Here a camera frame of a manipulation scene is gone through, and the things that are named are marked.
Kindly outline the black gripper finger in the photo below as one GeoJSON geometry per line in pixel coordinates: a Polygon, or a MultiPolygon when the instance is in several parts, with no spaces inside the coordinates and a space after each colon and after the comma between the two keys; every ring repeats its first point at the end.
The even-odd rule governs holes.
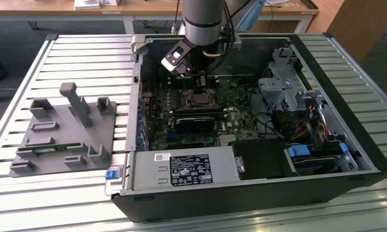
{"type": "Polygon", "coordinates": [[[196,78],[196,89],[207,89],[208,83],[207,83],[207,75],[201,75],[196,78]]]}

